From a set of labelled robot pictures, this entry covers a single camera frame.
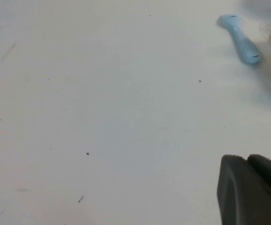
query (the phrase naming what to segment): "crumb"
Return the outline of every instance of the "crumb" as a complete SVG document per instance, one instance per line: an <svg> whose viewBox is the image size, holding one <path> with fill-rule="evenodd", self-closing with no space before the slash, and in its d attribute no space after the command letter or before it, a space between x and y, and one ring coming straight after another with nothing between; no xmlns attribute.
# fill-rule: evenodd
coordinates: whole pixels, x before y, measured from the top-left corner
<svg viewBox="0 0 271 225"><path fill-rule="evenodd" d="M84 198L84 196L81 197L81 199L78 201L78 203L80 203L83 198Z"/></svg>

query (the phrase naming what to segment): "blue plastic utensil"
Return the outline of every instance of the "blue plastic utensil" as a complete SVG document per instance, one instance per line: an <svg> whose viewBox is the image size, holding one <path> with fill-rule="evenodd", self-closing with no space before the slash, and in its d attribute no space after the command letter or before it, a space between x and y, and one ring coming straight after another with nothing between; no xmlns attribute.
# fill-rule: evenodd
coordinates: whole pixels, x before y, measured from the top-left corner
<svg viewBox="0 0 271 225"><path fill-rule="evenodd" d="M257 64L261 62L262 54L242 31L242 19L240 16L234 14L221 15L219 23L233 36L235 46L244 63Z"/></svg>

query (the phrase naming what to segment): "dust particle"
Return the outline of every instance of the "dust particle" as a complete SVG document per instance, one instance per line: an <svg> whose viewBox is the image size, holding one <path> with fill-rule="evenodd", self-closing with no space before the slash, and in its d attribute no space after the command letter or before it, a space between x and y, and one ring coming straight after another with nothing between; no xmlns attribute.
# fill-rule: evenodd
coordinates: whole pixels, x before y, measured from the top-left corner
<svg viewBox="0 0 271 225"><path fill-rule="evenodd" d="M84 196L82 196L81 198L80 198L80 200L78 201L78 203L80 203L81 202L81 200L84 198Z"/></svg>

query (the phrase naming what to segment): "white table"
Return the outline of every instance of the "white table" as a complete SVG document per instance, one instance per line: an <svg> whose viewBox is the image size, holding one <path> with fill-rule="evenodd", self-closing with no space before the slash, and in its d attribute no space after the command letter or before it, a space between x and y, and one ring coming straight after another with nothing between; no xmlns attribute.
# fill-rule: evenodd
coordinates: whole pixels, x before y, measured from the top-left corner
<svg viewBox="0 0 271 225"><path fill-rule="evenodd" d="M271 158L262 22L271 1L0 0L0 225L220 224L220 158Z"/></svg>

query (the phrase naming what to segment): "scratch mark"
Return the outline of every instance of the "scratch mark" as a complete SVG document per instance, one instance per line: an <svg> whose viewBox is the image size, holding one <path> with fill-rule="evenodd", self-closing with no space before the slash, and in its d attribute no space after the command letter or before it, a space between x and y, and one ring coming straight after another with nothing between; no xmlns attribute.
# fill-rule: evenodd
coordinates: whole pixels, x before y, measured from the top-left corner
<svg viewBox="0 0 271 225"><path fill-rule="evenodd" d="M15 189L15 191L18 191L18 192L29 192L30 190L24 189L24 188L18 188L18 189Z"/></svg>
<svg viewBox="0 0 271 225"><path fill-rule="evenodd" d="M84 196L81 197L81 199L78 201L78 203L80 203L83 198L84 198Z"/></svg>
<svg viewBox="0 0 271 225"><path fill-rule="evenodd" d="M3 56L0 59L0 62L3 63L3 61L6 59L6 57L11 53L11 51L16 47L17 41L15 41L8 50L3 54Z"/></svg>

